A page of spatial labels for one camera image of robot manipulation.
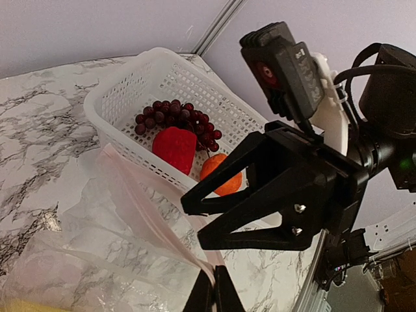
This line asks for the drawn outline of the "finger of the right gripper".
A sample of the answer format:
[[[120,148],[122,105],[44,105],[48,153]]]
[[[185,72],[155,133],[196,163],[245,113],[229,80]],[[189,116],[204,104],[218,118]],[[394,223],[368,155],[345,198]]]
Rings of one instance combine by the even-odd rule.
[[[321,232],[312,184],[275,181],[249,209],[221,214],[198,232],[204,250],[306,250]]]
[[[188,215],[214,215],[241,209],[245,212],[255,200],[266,195],[266,187],[248,187],[242,191],[219,198],[206,198],[251,164],[258,163],[264,155],[266,135],[250,133],[205,179],[181,197],[183,210]]]

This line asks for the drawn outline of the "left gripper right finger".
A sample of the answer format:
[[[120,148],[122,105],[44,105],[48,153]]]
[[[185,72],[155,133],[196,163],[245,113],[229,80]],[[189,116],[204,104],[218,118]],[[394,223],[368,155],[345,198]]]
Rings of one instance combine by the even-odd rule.
[[[214,295],[219,312],[245,312],[229,272],[225,266],[216,266]]]

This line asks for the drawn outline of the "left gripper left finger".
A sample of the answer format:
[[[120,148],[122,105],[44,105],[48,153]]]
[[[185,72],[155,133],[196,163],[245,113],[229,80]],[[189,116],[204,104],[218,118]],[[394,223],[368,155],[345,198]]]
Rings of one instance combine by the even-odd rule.
[[[208,275],[200,270],[183,312],[212,312],[214,287]]]

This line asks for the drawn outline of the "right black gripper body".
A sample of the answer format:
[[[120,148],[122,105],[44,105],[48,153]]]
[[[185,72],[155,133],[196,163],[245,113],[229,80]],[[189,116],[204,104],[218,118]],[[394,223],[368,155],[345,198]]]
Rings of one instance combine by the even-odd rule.
[[[335,237],[352,228],[369,173],[358,163],[283,123],[265,125],[266,143],[253,165],[261,207],[281,225],[261,231],[261,248],[305,250],[322,229]]]

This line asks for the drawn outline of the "fake red pepper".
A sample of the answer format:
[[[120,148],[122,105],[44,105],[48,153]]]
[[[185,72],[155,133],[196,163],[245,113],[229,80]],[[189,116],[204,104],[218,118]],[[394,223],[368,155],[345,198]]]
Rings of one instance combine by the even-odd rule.
[[[153,139],[152,152],[185,175],[189,175],[194,161],[197,136],[178,127],[160,131]]]

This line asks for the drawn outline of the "clear zip top bag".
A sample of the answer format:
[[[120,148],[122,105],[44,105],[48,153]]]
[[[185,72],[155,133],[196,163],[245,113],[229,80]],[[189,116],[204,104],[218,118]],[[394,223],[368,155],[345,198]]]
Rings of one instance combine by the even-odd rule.
[[[186,216],[152,187],[157,176],[112,146],[97,163],[97,177],[62,214],[60,231],[39,232],[27,243],[1,307],[23,300],[66,311],[183,311],[200,270],[215,293],[223,259],[197,243],[204,220]]]

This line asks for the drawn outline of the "fake purple grapes bunch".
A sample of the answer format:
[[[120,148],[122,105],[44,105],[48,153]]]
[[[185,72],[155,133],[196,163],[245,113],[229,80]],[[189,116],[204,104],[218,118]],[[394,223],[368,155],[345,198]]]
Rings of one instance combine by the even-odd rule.
[[[206,113],[197,110],[190,102],[182,104],[178,99],[154,101],[135,116],[135,123],[137,135],[144,135],[157,126],[178,127],[197,136],[197,151],[217,152],[220,148],[218,141],[222,138],[222,132],[215,128]]]

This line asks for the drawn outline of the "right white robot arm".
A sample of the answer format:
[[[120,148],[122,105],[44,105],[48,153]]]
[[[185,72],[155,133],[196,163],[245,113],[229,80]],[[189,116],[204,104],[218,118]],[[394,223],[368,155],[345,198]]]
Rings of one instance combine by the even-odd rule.
[[[315,278],[323,289],[371,256],[363,230],[353,230],[368,181],[388,169],[398,189],[415,191],[415,57],[375,43],[330,80],[347,113],[347,153],[327,146],[309,118],[306,93],[317,65],[303,43],[245,46],[242,55],[275,121],[250,133],[181,203],[187,214],[216,215],[198,232],[204,250],[303,251],[329,235]]]

